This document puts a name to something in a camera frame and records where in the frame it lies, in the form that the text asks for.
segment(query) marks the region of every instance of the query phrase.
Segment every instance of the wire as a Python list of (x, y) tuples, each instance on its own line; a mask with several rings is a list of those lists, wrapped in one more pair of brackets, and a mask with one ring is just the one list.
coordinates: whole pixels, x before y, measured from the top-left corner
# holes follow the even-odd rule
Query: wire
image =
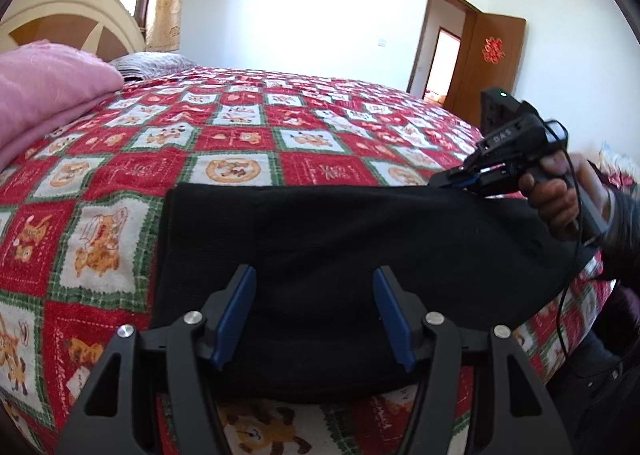
[[(544, 125), (545, 130), (548, 131), (558, 143), (563, 143), (563, 141), (560, 140), (560, 138), (555, 133), (553, 128), (551, 128), (551, 126), (547, 122), (543, 121), (540, 116), (538, 116), (538, 119)], [(558, 124), (559, 127), (562, 128), (562, 131), (564, 132), (565, 137), (567, 137), (569, 135), (566, 127), (562, 123), (560, 123), (558, 121), (549, 121), (549, 123)], [(582, 245), (580, 241), (582, 240), (582, 228), (583, 228), (583, 224), (584, 224), (584, 215), (582, 213), (582, 199), (580, 197), (580, 190), (577, 189), (578, 176), (575, 173), (574, 165), (571, 162), (571, 158), (569, 157), (569, 153), (566, 150), (566, 143), (562, 144), (561, 147), (562, 147), (561, 148), (562, 149), (562, 153), (564, 154), (564, 156), (565, 156), (565, 158), (567, 160), (567, 163), (569, 164), (569, 171), (571, 172), (571, 177), (573, 178), (574, 186), (576, 187), (575, 195), (576, 195), (576, 200), (577, 200), (577, 203), (578, 203), (578, 236), (577, 236), (576, 241), (575, 241), (575, 248), (574, 248), (574, 254), (573, 254), (572, 260), (569, 263), (569, 266), (567, 267), (567, 270), (562, 275), (562, 282), (563, 282), (564, 288), (562, 289), (562, 294), (560, 296), (560, 302), (559, 302), (559, 305), (558, 305), (558, 311), (556, 312), (556, 333), (558, 334), (558, 340), (560, 342), (560, 348), (562, 349), (562, 354), (564, 355), (564, 359), (565, 359), (567, 365), (569, 366), (569, 368), (571, 369), (571, 371), (579, 379), (593, 379), (594, 377), (598, 377), (599, 375), (607, 374), (608, 372), (613, 371), (615, 368), (619, 367), (621, 365), (621, 363), (626, 361), (626, 359), (631, 354), (633, 354), (633, 352), (635, 352), (636, 347), (640, 344), (640, 337), (638, 339), (636, 339), (634, 344), (631, 346), (631, 348), (628, 350), (628, 352), (626, 352), (625, 355), (620, 359), (620, 361), (618, 361), (617, 363), (612, 364), (611, 366), (609, 366), (608, 368), (606, 368), (604, 370), (595, 372), (594, 374), (589, 374), (589, 375), (582, 374), (578, 369), (575, 368), (574, 364), (572, 363), (572, 361), (571, 361), (571, 359), (569, 357), (569, 350), (566, 347), (566, 344), (564, 343), (564, 339), (562, 338), (561, 315), (562, 315), (562, 308), (564, 307), (564, 302), (566, 301), (566, 297), (567, 297), (567, 294), (569, 292), (569, 288), (571, 288), (571, 284), (574, 281), (574, 277), (572, 276), (572, 273), (575, 271), (575, 268), (577, 267), (578, 255), (580, 254), (580, 246)]]

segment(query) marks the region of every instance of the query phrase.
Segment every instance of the door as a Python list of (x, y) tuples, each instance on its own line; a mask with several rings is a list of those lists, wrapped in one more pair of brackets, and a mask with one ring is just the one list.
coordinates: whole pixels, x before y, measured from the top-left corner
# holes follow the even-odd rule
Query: door
[(494, 86), (513, 89), (526, 20), (486, 13), (467, 18), (444, 108), (479, 127), (480, 92)]

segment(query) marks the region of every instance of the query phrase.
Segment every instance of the metal screw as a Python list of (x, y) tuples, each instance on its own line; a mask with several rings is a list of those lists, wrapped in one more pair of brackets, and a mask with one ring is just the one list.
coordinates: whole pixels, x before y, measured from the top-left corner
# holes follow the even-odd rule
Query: metal screw
[(129, 338), (133, 336), (133, 333), (136, 331), (136, 328), (128, 323), (126, 325), (120, 325), (116, 334), (121, 338)]
[(494, 327), (494, 334), (501, 340), (506, 340), (511, 336), (511, 330), (506, 325), (496, 325)]
[(439, 312), (428, 312), (424, 317), (429, 325), (442, 325), (444, 323), (444, 316)]
[(184, 322), (187, 325), (195, 325), (196, 323), (200, 323), (202, 321), (202, 313), (197, 310), (189, 311), (184, 315)]

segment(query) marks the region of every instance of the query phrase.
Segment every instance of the curved beige headboard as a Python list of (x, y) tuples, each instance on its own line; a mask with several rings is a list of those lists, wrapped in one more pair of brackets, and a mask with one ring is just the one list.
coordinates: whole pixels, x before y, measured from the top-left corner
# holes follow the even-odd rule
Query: curved beige headboard
[(145, 50), (119, 0), (14, 0), (0, 20), (0, 52), (47, 39), (111, 61)]

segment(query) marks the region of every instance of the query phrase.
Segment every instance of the checkered bedspread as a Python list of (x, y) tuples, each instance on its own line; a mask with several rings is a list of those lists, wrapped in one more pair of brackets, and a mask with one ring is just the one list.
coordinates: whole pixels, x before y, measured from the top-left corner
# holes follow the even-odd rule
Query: checkered bedspread
[[(198, 68), (127, 86), (0, 174), (4, 406), (35, 447), (52, 453), (116, 326), (148, 322), (162, 197), (176, 181), (418, 185), (460, 164), (479, 138), (442, 109), (365, 82)], [(609, 284), (588, 283), (599, 269), (596, 257), (562, 311), (570, 345), (609, 294)], [(549, 304), (516, 333), (543, 379), (562, 362), (556, 310)], [(464, 449), (471, 386), (466, 371), (453, 454)], [(384, 455), (398, 446), (414, 393), (220, 411), (238, 455)], [(176, 453), (170, 408), (159, 402), (166, 452)]]

